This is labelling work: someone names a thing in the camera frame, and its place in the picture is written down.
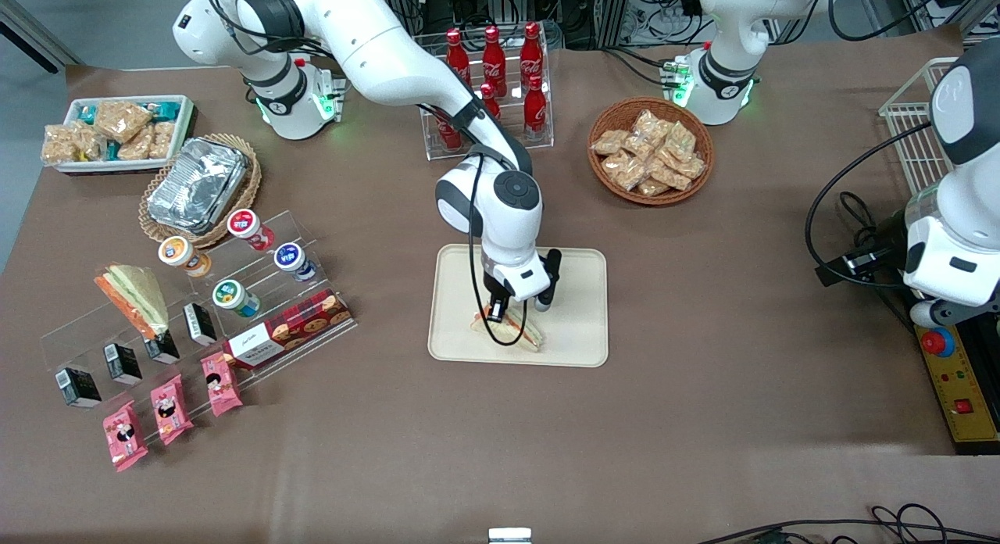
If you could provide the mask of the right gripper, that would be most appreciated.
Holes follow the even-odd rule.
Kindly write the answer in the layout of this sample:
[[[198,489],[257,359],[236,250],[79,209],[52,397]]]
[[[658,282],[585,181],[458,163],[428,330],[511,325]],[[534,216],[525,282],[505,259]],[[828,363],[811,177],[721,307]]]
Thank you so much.
[[[529,251],[524,259],[515,263],[501,263],[489,255],[482,255],[483,284],[490,294],[486,320],[502,323],[511,302],[542,297],[550,304],[557,282],[557,252],[542,255]]]

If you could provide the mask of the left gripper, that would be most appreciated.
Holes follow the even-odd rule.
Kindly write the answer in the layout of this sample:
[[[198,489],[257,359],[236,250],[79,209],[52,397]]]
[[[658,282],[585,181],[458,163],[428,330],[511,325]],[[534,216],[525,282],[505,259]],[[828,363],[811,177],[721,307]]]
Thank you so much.
[[[822,287],[840,283],[868,285],[864,270],[898,269],[898,251],[890,245],[862,245],[815,267]],[[908,224],[904,284],[937,299],[962,306],[982,306],[999,281],[999,255],[957,238],[937,217]]]

